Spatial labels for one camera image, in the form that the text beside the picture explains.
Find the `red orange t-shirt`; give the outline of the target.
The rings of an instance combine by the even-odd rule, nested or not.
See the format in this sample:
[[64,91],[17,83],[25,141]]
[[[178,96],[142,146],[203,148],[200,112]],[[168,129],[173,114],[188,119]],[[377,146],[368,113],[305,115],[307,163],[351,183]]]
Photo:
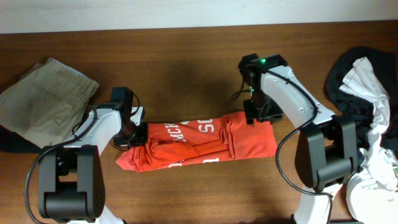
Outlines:
[[220,118],[150,123],[147,143],[116,159],[123,170],[157,169],[272,157],[277,144],[270,122],[247,124],[244,112]]

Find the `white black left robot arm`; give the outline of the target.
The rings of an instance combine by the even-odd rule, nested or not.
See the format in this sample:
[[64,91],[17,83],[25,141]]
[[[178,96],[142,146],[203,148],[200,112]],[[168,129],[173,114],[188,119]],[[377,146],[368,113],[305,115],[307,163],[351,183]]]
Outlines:
[[144,108],[125,113],[121,103],[104,103],[90,111],[74,135],[47,146],[39,159],[40,216],[58,223],[124,223],[105,205],[100,155],[122,126],[138,126]]

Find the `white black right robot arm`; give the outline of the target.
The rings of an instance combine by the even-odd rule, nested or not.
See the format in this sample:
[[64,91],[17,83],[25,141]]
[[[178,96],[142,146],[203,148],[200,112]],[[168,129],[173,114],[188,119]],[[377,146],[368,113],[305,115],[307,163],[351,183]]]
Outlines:
[[279,155],[275,156],[282,178],[301,193],[290,221],[330,223],[335,195],[359,170],[354,119],[338,116],[323,106],[279,54],[243,56],[238,70],[243,83],[250,87],[251,97],[244,101],[247,124],[275,121],[286,115],[294,130],[281,140],[277,153],[293,135],[298,135],[295,169],[303,187],[288,179]]

